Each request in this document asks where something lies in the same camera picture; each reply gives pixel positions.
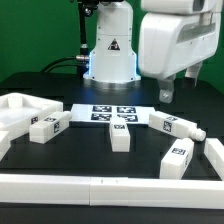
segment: white block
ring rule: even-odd
[[[219,177],[224,180],[224,146],[222,143],[217,138],[207,138],[204,154]]]
[[[89,205],[89,177],[0,174],[0,201]]]
[[[191,139],[177,139],[161,161],[160,179],[181,179],[192,159],[193,148]]]
[[[71,112],[54,112],[45,119],[30,126],[30,141],[46,143],[69,127]]]
[[[149,114],[149,127],[181,139],[191,138],[203,141],[206,137],[206,132],[197,128],[196,123],[161,111]]]
[[[90,205],[128,206],[128,178],[91,178]]]
[[[224,209],[224,182],[129,179],[129,206]]]
[[[111,118],[109,132],[113,152],[129,152],[131,137],[125,119]]]
[[[8,131],[0,131],[0,161],[11,146]]]

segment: white tray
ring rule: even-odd
[[[13,140],[29,132],[29,127],[55,111],[63,111],[63,103],[11,93],[0,97],[0,131],[9,131]]]

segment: warning label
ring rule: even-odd
[[[111,50],[111,51],[120,51],[120,47],[119,47],[116,39],[113,40],[113,42],[109,46],[108,50]]]

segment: green wall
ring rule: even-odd
[[[140,0],[134,11],[133,49],[144,13]],[[90,49],[95,45],[96,15],[87,19]],[[199,79],[209,81],[224,93],[224,17],[219,48],[206,60]],[[40,71],[48,63],[79,53],[76,2],[69,0],[0,0],[0,81],[15,72]],[[61,69],[58,72],[73,72]]]

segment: white robot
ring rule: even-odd
[[[219,40],[223,0],[142,0],[150,11],[141,25],[139,68],[158,80],[160,101],[173,98],[175,74],[187,69],[195,79],[203,60],[213,56]]]
[[[123,89],[139,84],[137,57],[132,50],[133,9],[126,2],[98,5],[96,47],[90,53],[85,83],[103,89]]]
[[[141,25],[138,65],[158,80],[160,101],[173,99],[176,73],[197,80],[203,60],[213,56],[219,39],[223,0],[142,0],[148,13]],[[87,84],[126,88],[139,84],[131,48],[133,10],[126,1],[98,5],[96,47],[90,53]]]

